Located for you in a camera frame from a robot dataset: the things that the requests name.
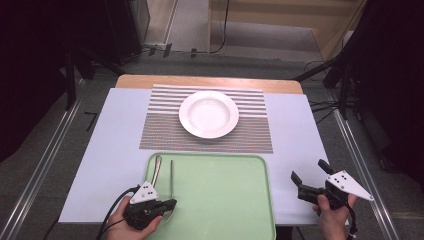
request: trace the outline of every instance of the light green tray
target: light green tray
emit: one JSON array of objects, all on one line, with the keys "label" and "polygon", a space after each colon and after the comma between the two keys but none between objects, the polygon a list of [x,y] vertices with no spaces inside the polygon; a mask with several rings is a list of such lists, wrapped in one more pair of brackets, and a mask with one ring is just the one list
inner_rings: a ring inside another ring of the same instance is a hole
[{"label": "light green tray", "polygon": [[[170,198],[174,165],[174,214],[149,239],[274,240],[275,224],[265,161],[252,155],[158,153],[161,169],[155,189]],[[156,154],[146,173],[150,181]]]}]

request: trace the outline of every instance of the human hand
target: human hand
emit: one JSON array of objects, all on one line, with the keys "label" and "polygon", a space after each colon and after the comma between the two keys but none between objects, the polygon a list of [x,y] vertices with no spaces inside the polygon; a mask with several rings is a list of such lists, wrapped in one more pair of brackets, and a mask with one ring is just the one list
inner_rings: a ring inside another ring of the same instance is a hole
[{"label": "human hand", "polygon": [[[108,219],[109,224],[114,224],[123,219],[123,214],[125,211],[125,207],[129,203],[131,197],[125,196],[121,203],[119,204],[116,211],[110,215]],[[156,231],[159,226],[160,221],[162,220],[162,216],[158,216],[147,226],[145,229],[139,231],[128,226],[126,221],[121,221],[120,223],[113,225],[109,228],[107,239],[108,240],[143,240],[154,231]]]},{"label": "human hand", "polygon": [[[349,194],[348,203],[353,207],[356,201],[356,196]],[[318,205],[312,208],[315,212],[321,210],[319,228],[325,240],[345,240],[345,223],[349,216],[349,210],[346,207],[341,207],[336,210],[330,209],[330,203],[324,195],[318,196]]]}]

